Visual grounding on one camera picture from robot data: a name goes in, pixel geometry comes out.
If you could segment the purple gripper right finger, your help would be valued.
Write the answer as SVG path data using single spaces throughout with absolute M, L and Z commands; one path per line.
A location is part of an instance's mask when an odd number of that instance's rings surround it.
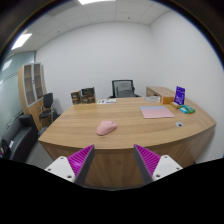
M 159 156 L 137 144 L 134 145 L 133 154 L 144 184 L 149 184 L 182 169 L 170 156 Z

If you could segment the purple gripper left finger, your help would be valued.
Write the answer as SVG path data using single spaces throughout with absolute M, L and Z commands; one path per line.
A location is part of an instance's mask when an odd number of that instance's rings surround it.
M 46 171 L 83 186 L 94 156 L 94 146 L 90 145 L 68 157 L 58 157 L 46 168 Z

